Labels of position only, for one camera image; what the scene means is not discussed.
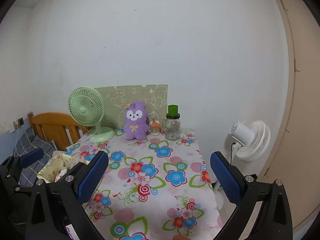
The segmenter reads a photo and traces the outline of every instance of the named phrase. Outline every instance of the fan base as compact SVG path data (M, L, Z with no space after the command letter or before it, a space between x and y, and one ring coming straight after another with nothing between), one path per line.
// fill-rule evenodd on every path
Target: fan base
M101 133L91 136L89 140L92 142L104 142L110 140L113 136L115 136L115 131L112 128L101 127Z

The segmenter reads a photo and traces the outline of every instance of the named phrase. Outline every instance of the door frame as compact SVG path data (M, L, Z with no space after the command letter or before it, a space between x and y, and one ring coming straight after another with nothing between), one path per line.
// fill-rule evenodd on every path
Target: door frame
M262 181L263 177L267 174L268 169L271 166L279 150L279 147L282 143L284 134L286 133L286 128L289 122L289 117L292 109L294 86L295 86L295 51L294 51L294 43L293 43L293 36L292 36L291 27L290 27L290 22L287 17L287 13L284 8L284 5L282 4L282 1L276 0L276 2L280 10L280 14L284 24L285 35L287 38L288 56L289 56L288 92L287 92L287 98L286 98L286 103L284 107L284 114L282 117L280 128L279 128L275 143L271 149L270 155L268 156L268 159L266 160L261 172L258 175L259 181ZM299 225L293 228L293 233L296 233L297 231L302 229L312 218L314 218L319 213L319 211L320 211L320 205L317 206L316 209L307 218L305 218L305 220L303 220Z

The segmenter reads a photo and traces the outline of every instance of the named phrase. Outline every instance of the yellow bow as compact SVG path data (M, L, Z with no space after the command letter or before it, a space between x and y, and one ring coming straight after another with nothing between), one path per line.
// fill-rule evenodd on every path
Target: yellow bow
M139 126L138 125L130 125L130 128L132 129L132 132L133 131L137 131L136 128L138 128Z

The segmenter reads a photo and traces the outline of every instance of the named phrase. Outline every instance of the green board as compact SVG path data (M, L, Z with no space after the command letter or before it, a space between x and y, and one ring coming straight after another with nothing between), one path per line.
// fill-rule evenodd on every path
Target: green board
M167 114L168 85L117 86L96 88L102 95L105 115L101 126L124 127L124 106L135 101L143 101L149 118L160 123Z

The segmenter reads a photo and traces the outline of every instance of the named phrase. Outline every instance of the stuffed animal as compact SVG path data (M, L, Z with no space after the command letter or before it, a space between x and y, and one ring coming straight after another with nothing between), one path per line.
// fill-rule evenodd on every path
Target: stuffed animal
M146 124L147 111L142 101L131 103L124 112L124 132L126 140L144 140L149 127Z

